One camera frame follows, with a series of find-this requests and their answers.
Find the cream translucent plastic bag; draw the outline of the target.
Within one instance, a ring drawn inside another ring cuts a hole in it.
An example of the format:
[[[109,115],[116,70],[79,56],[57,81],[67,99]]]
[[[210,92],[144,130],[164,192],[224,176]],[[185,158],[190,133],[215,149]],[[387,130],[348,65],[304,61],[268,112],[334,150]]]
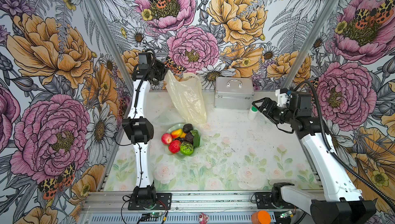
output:
[[[199,77],[184,73],[178,80],[172,72],[165,75],[166,90],[181,117],[191,124],[203,124],[207,114]]]

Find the light green wavy plate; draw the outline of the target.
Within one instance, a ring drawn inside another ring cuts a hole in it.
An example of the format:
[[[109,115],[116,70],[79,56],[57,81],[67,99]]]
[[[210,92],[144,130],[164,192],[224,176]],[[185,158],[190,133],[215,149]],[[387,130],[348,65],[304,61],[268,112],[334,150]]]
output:
[[[166,135],[172,138],[169,144],[165,144],[168,149],[165,152],[179,158],[193,156],[202,145],[202,133],[190,123],[179,123],[166,131]]]

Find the red yellow apple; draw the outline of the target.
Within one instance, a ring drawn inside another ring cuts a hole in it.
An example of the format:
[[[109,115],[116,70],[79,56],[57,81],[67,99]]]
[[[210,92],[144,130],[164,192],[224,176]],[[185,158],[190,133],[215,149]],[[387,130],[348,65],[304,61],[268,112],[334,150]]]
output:
[[[165,133],[161,137],[161,141],[164,145],[169,145],[173,141],[173,137],[169,133]]]

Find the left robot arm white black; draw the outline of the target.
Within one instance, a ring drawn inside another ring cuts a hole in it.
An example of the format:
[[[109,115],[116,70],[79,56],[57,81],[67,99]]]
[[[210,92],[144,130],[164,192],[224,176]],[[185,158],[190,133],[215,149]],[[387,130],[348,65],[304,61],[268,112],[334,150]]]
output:
[[[122,120],[122,128],[133,146],[136,157],[136,186],[131,196],[135,203],[156,203],[156,189],[149,167],[150,141],[154,137],[154,127],[146,117],[148,93],[151,82],[161,81],[167,68],[156,59],[153,49],[138,54],[139,63],[132,74],[132,106],[128,116]]]

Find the white bottle green cap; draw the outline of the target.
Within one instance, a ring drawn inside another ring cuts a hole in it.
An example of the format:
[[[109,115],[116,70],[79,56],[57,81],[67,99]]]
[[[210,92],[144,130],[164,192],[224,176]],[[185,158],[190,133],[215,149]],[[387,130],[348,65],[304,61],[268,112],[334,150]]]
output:
[[[258,109],[252,106],[251,109],[249,110],[247,118],[249,120],[254,120],[257,117],[257,114],[258,114]]]

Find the dark avocado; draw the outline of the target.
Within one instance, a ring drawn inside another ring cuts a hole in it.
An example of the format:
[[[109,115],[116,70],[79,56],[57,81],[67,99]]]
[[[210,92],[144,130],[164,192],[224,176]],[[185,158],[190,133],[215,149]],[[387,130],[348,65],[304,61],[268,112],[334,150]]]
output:
[[[189,132],[191,132],[192,130],[194,130],[194,128],[193,128],[193,125],[192,125],[192,124],[187,123],[187,124],[185,124],[185,125],[183,126],[182,130],[183,130],[183,132],[184,132],[185,134],[188,134]]]

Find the dark purple fig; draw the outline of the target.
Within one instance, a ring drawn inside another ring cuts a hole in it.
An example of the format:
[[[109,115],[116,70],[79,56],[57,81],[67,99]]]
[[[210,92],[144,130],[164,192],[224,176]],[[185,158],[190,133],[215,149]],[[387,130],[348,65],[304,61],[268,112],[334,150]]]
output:
[[[191,132],[189,132],[188,134],[186,134],[184,141],[193,145],[194,135]]]

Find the green leaf grape bunch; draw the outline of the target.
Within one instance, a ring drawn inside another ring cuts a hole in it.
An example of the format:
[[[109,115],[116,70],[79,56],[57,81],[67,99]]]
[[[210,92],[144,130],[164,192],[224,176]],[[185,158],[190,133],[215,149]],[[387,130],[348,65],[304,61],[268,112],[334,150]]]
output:
[[[191,134],[193,135],[193,146],[198,148],[200,146],[201,136],[198,130],[192,130]]]

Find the green kiwi half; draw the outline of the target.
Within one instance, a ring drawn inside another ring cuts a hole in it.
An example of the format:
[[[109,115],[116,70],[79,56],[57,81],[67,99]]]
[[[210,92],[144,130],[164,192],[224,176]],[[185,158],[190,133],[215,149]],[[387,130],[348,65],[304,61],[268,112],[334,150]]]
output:
[[[189,142],[182,142],[180,145],[180,153],[186,156],[192,155],[194,152],[194,146]]]

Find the orange round cap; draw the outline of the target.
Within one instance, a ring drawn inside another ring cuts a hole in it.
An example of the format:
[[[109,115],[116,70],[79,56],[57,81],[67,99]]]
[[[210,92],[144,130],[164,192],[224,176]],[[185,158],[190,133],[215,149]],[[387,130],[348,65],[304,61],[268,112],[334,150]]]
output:
[[[252,224],[270,224],[271,216],[267,211],[255,212],[251,217]]]

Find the pink white small figure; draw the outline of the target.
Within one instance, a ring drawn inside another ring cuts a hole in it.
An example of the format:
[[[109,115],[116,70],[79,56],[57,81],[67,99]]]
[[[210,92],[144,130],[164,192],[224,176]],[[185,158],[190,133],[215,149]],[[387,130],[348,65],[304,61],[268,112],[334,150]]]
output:
[[[204,213],[201,213],[199,215],[199,224],[208,224],[208,222],[209,222],[209,216]]]

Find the aluminium corner post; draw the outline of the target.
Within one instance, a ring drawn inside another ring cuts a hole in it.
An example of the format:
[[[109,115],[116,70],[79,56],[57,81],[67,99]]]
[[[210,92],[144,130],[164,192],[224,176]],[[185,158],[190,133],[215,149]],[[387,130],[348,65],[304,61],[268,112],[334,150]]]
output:
[[[120,73],[124,79],[124,82],[130,94],[133,94],[134,91],[133,80],[130,77],[130,74],[126,68],[125,63],[123,62],[123,59],[121,58],[121,54],[118,50],[117,44],[114,41],[112,33],[108,27],[106,18],[101,11],[101,7],[99,6],[99,3],[96,0],[85,0],[85,2],[87,3],[91,14],[96,21],[98,29],[100,30],[101,35],[103,36],[110,50],[110,53],[112,54],[115,63],[117,64],[120,70]]]
[[[321,12],[317,14],[316,21],[314,22],[312,29],[309,31],[308,36],[306,37],[305,42],[303,43],[294,64],[291,66],[289,73],[287,74],[286,78],[284,79],[281,88],[288,88],[290,87],[291,83],[293,82],[296,74],[298,73],[301,65],[303,64],[305,58],[307,57],[310,48],[316,38],[319,36],[319,30],[324,27],[325,22],[327,21],[330,13],[334,9],[334,7],[338,4],[339,0],[327,0],[324,3],[323,9]]]

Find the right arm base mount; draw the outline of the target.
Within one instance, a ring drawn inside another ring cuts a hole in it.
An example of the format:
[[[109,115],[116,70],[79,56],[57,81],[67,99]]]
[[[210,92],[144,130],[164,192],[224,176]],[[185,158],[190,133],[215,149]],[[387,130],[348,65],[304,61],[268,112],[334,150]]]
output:
[[[257,192],[254,193],[250,199],[250,202],[255,204],[257,209],[294,209],[294,205],[290,203],[273,203],[269,192]]]

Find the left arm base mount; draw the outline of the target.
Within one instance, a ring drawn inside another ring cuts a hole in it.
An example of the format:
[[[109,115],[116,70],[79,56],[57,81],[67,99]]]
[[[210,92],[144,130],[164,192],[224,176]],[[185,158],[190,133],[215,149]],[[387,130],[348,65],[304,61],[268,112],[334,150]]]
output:
[[[172,204],[171,193],[156,193],[155,196],[140,197],[131,195],[127,209],[129,211],[170,210]]]

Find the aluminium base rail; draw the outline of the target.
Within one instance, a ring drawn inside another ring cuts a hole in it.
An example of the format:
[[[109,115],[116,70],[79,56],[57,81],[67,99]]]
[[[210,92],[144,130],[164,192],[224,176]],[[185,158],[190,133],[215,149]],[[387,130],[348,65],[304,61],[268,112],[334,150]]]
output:
[[[168,209],[129,210],[131,192],[94,192],[81,211],[80,224],[197,224],[199,216],[210,224],[249,224],[258,212],[255,191],[174,191]]]

